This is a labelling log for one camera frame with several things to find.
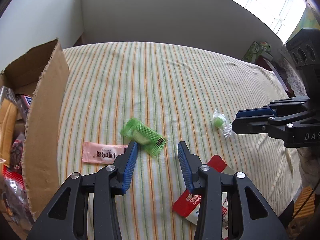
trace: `red and white package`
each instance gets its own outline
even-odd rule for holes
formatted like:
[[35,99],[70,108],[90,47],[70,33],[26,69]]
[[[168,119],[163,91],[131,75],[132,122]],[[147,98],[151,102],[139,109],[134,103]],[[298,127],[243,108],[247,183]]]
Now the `red and white package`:
[[[217,172],[234,175],[233,170],[221,159],[219,155],[212,156],[207,163]],[[186,189],[185,192],[173,204],[172,209],[179,215],[189,220],[193,224],[197,224],[201,195],[191,195]],[[228,239],[228,199],[227,193],[222,193],[222,239]]]

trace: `pink candy wrapper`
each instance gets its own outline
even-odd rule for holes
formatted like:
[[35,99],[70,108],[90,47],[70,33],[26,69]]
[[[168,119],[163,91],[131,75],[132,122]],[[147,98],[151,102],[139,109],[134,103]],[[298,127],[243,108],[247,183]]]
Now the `pink candy wrapper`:
[[92,142],[84,142],[82,161],[86,163],[113,164],[118,155],[124,154],[127,145],[105,145]]

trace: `cable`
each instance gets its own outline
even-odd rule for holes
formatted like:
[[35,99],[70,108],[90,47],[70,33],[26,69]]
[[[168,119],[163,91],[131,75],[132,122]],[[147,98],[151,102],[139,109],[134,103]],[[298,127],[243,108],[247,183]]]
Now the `cable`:
[[307,197],[307,199],[304,201],[304,203],[301,205],[301,207],[298,209],[298,211],[293,215],[291,221],[296,217],[296,215],[298,215],[298,213],[301,211],[301,209],[304,207],[304,205],[308,202],[309,198],[312,196],[312,194],[315,192],[316,188],[319,186],[320,184],[320,179],[318,180],[315,188],[311,191],[310,195]]

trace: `snack package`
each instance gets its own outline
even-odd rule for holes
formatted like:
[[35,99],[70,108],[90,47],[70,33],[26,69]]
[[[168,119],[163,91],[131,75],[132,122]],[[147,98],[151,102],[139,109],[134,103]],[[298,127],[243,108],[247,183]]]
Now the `snack package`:
[[229,120],[226,118],[224,114],[221,114],[215,109],[213,112],[213,117],[210,120],[211,124],[217,127],[221,132],[223,132],[223,136],[228,138],[232,134],[232,126]]
[[82,161],[86,163],[113,164],[118,155],[124,154],[127,145],[105,145],[92,142],[84,142]]
[[0,106],[0,158],[5,160],[5,165],[10,166],[10,148],[18,109],[8,99],[4,98]]
[[254,64],[262,52],[269,51],[271,51],[271,45],[268,42],[262,41],[260,43],[257,43],[254,41],[242,60]]
[[153,131],[136,118],[131,118],[120,134],[139,143],[142,149],[151,156],[157,156],[167,142],[164,136]]
[[22,94],[16,95],[16,102],[19,108],[21,117],[23,118],[24,122],[27,121],[28,111],[31,105],[32,97]]
[[10,170],[22,175],[21,158],[23,152],[24,133],[20,133],[10,150]]
[[[214,155],[207,163],[216,171],[234,175],[233,170],[221,159],[219,155]],[[193,224],[197,224],[201,195],[191,195],[186,189],[185,192],[173,204],[172,210],[189,220]],[[222,239],[228,239],[228,198],[227,193],[222,193]]]
[[2,175],[4,177],[2,200],[7,214],[22,229],[29,231],[34,220],[29,209],[22,175],[10,171],[6,166],[3,168]]

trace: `white wall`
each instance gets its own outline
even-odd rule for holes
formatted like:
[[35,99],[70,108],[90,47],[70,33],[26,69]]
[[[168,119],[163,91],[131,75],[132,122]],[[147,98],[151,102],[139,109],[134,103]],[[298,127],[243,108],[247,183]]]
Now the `white wall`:
[[232,0],[82,0],[85,41],[153,41],[241,59],[253,41],[282,41]]
[[71,47],[83,31],[81,0],[12,0],[0,18],[0,70],[56,37]]

